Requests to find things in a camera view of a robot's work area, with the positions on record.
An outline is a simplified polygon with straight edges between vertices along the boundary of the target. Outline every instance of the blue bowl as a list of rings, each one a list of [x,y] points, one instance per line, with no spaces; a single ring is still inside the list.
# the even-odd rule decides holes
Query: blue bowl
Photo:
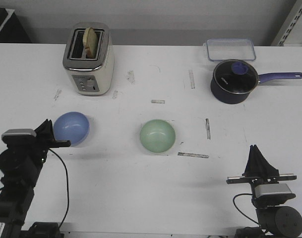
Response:
[[[71,145],[81,143],[89,133],[89,120],[79,112],[69,112],[61,115],[53,126],[56,140],[70,140]]]

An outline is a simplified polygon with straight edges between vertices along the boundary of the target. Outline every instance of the green bowl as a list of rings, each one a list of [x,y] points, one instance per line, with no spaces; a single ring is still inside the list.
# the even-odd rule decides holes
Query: green bowl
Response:
[[[175,142],[175,131],[166,121],[155,119],[148,121],[140,131],[140,141],[145,149],[153,153],[169,150]]]

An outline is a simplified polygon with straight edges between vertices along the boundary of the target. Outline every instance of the toaster control panel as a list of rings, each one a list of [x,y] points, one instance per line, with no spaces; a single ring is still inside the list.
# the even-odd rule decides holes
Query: toaster control panel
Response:
[[[99,92],[99,87],[94,75],[72,76],[79,92]]]

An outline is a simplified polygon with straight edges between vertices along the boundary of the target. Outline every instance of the saucepan handle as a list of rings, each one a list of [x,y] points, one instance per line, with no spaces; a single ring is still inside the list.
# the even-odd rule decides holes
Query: saucepan handle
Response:
[[[273,79],[301,79],[301,72],[265,73],[259,75],[259,83],[265,83]]]

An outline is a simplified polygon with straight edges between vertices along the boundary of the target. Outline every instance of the plastic container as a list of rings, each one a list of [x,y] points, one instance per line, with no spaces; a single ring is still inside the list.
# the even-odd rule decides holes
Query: plastic container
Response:
[[[205,46],[210,61],[256,59],[250,39],[208,39]]]

